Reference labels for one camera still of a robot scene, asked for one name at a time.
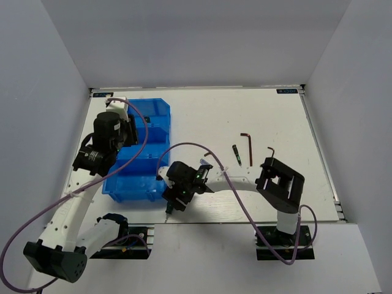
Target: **blue storage bin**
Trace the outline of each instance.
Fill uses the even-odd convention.
[[[130,165],[104,182],[102,193],[109,194],[116,202],[144,199],[153,202],[160,199],[166,189],[164,181],[156,181],[156,167],[158,158],[170,146],[170,106],[161,98],[129,99],[129,101],[140,110],[147,120],[147,145]],[[146,137],[141,118],[130,107],[128,113],[135,116],[139,144],[123,147],[110,172],[125,164],[135,155]],[[169,158],[170,152],[164,156],[160,166],[168,166]]]

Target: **white wall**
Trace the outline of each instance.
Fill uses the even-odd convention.
[[[91,88],[292,85],[350,0],[43,0]]]
[[[38,0],[0,4],[0,248],[22,223],[59,197],[88,89]],[[6,256],[6,276],[26,287],[22,254],[42,230],[40,219]],[[8,293],[0,283],[0,292]]]
[[[307,99],[347,218],[392,293],[392,2],[353,0],[312,74]]]

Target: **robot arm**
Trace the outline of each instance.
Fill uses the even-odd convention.
[[[137,144],[135,120],[127,105],[109,103],[106,112],[94,120],[94,132],[82,142],[73,162],[68,190],[98,181],[115,164],[123,146]],[[101,184],[96,184],[62,203],[37,242],[27,242],[23,254],[41,273],[76,282],[87,259],[109,241],[127,231],[128,222],[118,214],[107,214],[98,224],[78,237],[87,209]]]
[[[260,168],[233,167],[228,169],[236,190],[258,192],[277,210],[277,229],[294,235],[303,191],[304,177],[281,161],[267,157]],[[184,211],[194,193],[214,193],[230,190],[219,168],[201,165],[198,170],[182,162],[159,169],[159,176],[167,183],[163,198],[174,209]]]

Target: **metal base plate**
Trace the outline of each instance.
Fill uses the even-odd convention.
[[[288,237],[286,234],[279,233],[276,230],[276,226],[262,226],[258,227],[263,236],[266,238],[267,242],[270,243],[275,249],[275,251],[283,257],[285,260],[291,260],[293,256],[294,246],[291,242],[295,239],[295,235]],[[298,245],[298,252],[296,255],[296,260],[311,260],[315,259],[313,247],[300,251],[311,242],[311,233],[307,225],[302,225],[300,230],[300,241]],[[263,244],[261,239],[257,237],[256,242],[256,256],[257,260],[277,260],[277,258],[271,253],[271,251]]]
[[[135,234],[141,236],[150,247],[154,242],[154,227],[153,226],[129,226],[128,234]],[[123,249],[127,246],[133,246],[126,251]],[[125,241],[119,242],[111,247],[107,247],[102,249],[99,252],[96,252],[92,257],[92,259],[147,259],[148,254],[146,248],[143,243],[136,238],[129,238]]]

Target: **white table surface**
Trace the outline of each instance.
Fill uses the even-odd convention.
[[[254,166],[271,155],[305,177],[301,203],[310,205],[320,221],[337,221],[333,193],[323,170],[299,94],[277,94],[275,89],[153,89],[118,91],[114,97],[128,99],[163,98],[171,107],[171,145],[191,141],[212,149],[225,166],[238,166],[232,145],[236,144],[243,163],[249,165],[248,142],[241,132],[252,136]],[[104,98],[91,98],[81,138],[92,132],[92,123],[105,111]],[[170,161],[181,160],[197,168],[205,150],[180,146],[171,151]],[[206,157],[214,164],[211,156]],[[120,213],[133,224],[165,221],[166,201],[116,203],[102,189],[88,209],[82,230],[97,217]],[[275,222],[276,210],[257,193],[240,192],[256,222]],[[307,211],[304,221],[312,221]],[[195,195],[185,212],[175,211],[168,223],[247,222],[231,191]]]
[[[355,224],[321,224],[315,260],[257,261],[246,224],[160,224],[147,260],[88,260],[74,284],[57,281],[44,294],[366,294],[380,291]],[[33,272],[29,287],[51,277]]]

